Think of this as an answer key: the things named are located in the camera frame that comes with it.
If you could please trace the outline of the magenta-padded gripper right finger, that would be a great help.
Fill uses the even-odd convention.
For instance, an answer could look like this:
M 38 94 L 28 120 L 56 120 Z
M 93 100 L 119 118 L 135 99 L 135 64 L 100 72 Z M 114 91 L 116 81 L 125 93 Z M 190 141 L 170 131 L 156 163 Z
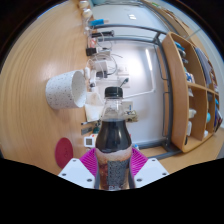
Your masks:
M 168 171 L 156 158 L 148 159 L 139 150 L 132 149 L 128 177 L 131 189 L 141 188 L 168 175 Z

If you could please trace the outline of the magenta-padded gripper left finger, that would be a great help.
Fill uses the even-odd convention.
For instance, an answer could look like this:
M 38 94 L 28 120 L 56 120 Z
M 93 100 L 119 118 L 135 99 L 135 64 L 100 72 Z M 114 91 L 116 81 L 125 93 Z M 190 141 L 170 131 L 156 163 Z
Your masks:
M 84 188 L 98 189 L 99 171 L 95 149 L 89 150 L 80 159 L 72 158 L 59 177 Z

